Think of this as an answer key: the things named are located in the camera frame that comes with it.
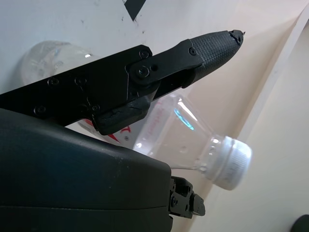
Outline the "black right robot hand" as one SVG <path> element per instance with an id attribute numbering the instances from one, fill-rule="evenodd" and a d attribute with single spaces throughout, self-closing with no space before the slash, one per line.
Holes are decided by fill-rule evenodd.
<path id="1" fill-rule="evenodd" d="M 157 55 L 139 45 L 1 94 L 1 231 L 169 232 L 174 216 L 205 215 L 192 184 L 166 163 L 67 126 L 88 119 L 102 135 L 117 132 L 242 43 L 242 31 L 225 30 Z"/>

